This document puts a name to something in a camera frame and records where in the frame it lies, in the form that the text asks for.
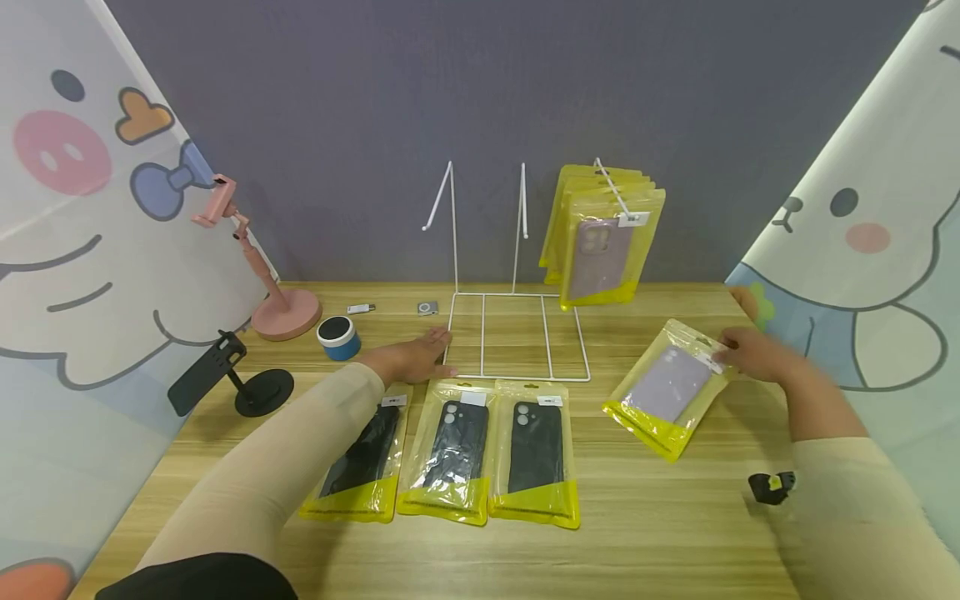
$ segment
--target beige arm sleeve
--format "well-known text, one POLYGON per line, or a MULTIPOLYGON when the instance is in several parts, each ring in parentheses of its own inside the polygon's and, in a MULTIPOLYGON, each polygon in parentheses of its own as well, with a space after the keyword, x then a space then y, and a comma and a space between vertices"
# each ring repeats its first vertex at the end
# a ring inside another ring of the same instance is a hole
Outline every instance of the beige arm sleeve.
POLYGON ((793 445, 804 550, 834 600, 960 598, 960 564, 869 438, 793 445))
POLYGON ((356 441, 383 392, 376 373, 353 363, 270 417, 187 495, 136 569, 211 552, 271 563, 280 529, 356 441))

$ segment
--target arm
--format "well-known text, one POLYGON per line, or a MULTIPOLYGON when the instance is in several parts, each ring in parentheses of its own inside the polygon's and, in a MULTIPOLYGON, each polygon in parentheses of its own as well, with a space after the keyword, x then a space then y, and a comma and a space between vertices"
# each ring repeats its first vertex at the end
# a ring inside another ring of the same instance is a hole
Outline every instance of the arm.
POLYGON ((960 564, 829 378, 759 331, 724 331, 717 358, 786 393, 807 561, 836 600, 960 598, 960 564))
POLYGON ((435 327, 412 342, 377 348, 260 425, 187 495, 136 570, 214 552, 270 563, 280 529, 356 440, 395 380, 456 371, 434 364, 450 342, 435 327))

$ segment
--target black round base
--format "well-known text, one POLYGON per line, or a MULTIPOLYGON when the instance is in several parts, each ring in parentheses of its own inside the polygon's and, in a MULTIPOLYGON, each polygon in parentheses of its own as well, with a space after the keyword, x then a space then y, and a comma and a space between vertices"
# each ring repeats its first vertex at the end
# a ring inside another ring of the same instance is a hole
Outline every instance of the black round base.
POLYGON ((243 387, 234 408, 244 417, 263 417, 287 401, 294 391, 294 376, 283 369, 270 369, 251 377, 243 387))

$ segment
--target blue bow tie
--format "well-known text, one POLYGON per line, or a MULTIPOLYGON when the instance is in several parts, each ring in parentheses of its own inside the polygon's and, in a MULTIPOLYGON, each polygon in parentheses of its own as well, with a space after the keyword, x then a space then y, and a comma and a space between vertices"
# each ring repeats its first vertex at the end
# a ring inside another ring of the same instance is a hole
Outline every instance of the blue bow tie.
POLYGON ((180 213, 183 191, 191 185, 213 189, 216 184, 210 165, 189 139, 180 146, 180 165, 176 168, 144 162, 130 175, 130 190, 136 203, 158 221, 169 221, 180 213))

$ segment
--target hanging phone case package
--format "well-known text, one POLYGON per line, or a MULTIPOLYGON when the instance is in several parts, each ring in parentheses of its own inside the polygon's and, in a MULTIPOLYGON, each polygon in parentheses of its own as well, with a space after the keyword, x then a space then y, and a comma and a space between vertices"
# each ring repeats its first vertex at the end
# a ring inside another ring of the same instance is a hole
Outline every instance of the hanging phone case package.
POLYGON ((459 523, 487 523, 489 435, 496 389, 490 380, 430 382, 396 511, 459 523))
POLYGON ((580 527, 566 387, 496 381, 490 516, 580 527))
POLYGON ((671 463, 727 384, 731 369, 711 356, 724 346, 679 321, 666 322, 603 410, 671 463))
MULTIPOLYGON (((607 171, 618 186, 634 185, 649 188, 655 186, 650 178, 640 171, 630 169, 608 169, 607 171)), ((557 179, 557 189, 554 192, 553 208, 550 211, 550 222, 543 239, 543 249, 540 251, 540 266, 547 270, 544 283, 556 285, 561 280, 564 263, 563 240, 570 195, 577 191, 602 188, 609 189, 610 185, 597 167, 568 164, 561 169, 557 179)))
POLYGON ((392 385, 357 441, 330 467, 300 507, 300 516, 316 520, 389 523, 394 519, 396 485, 407 404, 413 387, 392 385))
MULTIPOLYGON (((652 181, 647 180, 636 183, 619 183, 616 190, 621 197, 629 198, 636 193, 653 190, 654 186, 655 184, 652 181)), ((605 195, 610 195, 615 201, 615 195, 606 180, 576 179, 567 184, 562 201, 563 212, 558 215, 556 229, 547 256, 545 283, 555 285, 563 281, 564 269, 566 268, 566 251, 570 243, 568 230, 572 218, 571 205, 584 197, 602 197, 605 195)))
POLYGON ((654 241, 666 194, 661 189, 620 192, 638 216, 628 221, 608 187, 570 201, 560 307, 629 302, 654 241))
MULTIPOLYGON (((634 169, 608 168, 607 173, 616 184, 650 180, 649 177, 634 169)), ((546 237, 543 238, 543 249, 540 251, 541 267, 547 267, 551 240, 553 239, 558 220, 560 216, 564 214, 564 191, 568 186, 572 187, 574 184, 583 185, 584 181, 595 184, 596 186, 608 185, 607 178, 603 176, 603 172, 600 171, 599 167, 582 164, 566 164, 561 168, 560 175, 557 177, 557 187, 554 190, 553 208, 550 210, 550 221, 547 224, 546 237)))

